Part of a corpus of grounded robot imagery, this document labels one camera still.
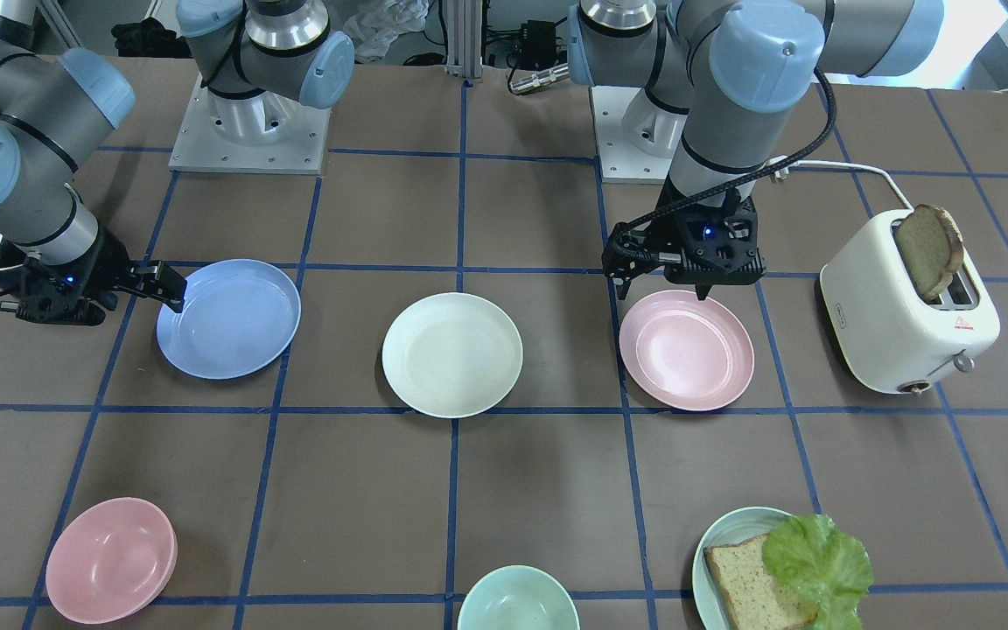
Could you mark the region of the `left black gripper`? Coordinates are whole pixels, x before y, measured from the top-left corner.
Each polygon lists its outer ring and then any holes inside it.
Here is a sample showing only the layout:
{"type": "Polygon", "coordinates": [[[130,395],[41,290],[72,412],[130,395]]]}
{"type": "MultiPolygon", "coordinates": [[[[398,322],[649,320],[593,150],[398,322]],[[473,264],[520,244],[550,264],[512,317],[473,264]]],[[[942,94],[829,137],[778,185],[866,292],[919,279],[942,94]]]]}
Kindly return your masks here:
{"type": "Polygon", "coordinates": [[[677,209],[617,223],[601,252],[601,271],[623,302],[632,281],[660,271],[670,284],[706,299],[718,284],[756,284],[767,272],[752,197],[724,192],[719,205],[677,202],[677,209]]]}

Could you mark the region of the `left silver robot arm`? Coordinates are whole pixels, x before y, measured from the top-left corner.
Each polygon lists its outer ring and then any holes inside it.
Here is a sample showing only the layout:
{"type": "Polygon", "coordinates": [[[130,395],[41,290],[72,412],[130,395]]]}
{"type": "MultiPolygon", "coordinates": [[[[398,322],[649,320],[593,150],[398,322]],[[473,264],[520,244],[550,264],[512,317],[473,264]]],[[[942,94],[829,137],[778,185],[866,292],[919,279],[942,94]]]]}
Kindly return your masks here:
{"type": "Polygon", "coordinates": [[[652,212],[612,228],[601,270],[626,298],[661,269],[707,298],[716,284],[755,284],[767,271],[752,188],[771,174],[781,132],[813,83],[837,101],[828,74],[901,76],[935,48],[941,1],[581,1],[568,13],[570,76],[581,85],[639,88],[684,118],[652,212]]]}

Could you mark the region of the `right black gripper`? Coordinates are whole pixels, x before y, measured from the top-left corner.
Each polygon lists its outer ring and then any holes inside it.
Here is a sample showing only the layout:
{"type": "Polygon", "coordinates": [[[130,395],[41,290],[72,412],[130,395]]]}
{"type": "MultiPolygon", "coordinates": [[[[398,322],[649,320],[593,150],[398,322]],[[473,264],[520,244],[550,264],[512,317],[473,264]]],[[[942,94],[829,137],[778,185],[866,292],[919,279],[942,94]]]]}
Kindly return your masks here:
{"type": "Polygon", "coordinates": [[[99,326],[119,304],[116,288],[182,312],[187,279],[168,262],[132,266],[123,241],[102,228],[79,259],[48,266],[28,256],[0,278],[0,312],[44,326],[99,326]]]}

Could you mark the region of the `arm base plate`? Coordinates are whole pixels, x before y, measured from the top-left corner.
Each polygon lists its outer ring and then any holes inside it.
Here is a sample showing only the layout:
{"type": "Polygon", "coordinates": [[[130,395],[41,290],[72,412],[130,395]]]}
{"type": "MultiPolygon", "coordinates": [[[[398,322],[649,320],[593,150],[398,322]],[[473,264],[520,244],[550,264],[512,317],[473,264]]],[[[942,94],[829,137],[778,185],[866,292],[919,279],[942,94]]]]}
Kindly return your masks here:
{"type": "Polygon", "coordinates": [[[193,81],[169,167],[203,174],[319,176],[331,111],[263,93],[229,100],[193,81]]]}
{"type": "Polygon", "coordinates": [[[656,107],[644,89],[633,87],[592,87],[591,110],[603,180],[663,183],[687,116],[656,107]]]}

